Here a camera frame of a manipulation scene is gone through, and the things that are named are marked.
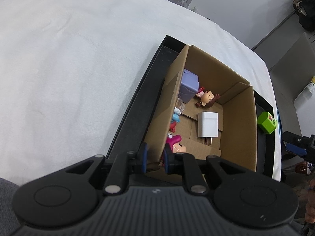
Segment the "right hand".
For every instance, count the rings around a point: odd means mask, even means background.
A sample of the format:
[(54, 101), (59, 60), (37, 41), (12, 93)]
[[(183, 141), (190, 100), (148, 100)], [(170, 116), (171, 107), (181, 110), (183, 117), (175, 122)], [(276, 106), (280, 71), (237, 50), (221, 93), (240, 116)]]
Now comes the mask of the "right hand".
[(305, 206), (306, 213), (305, 213), (305, 221), (310, 224), (315, 223), (315, 180), (312, 179), (309, 184), (308, 189), (308, 202)]

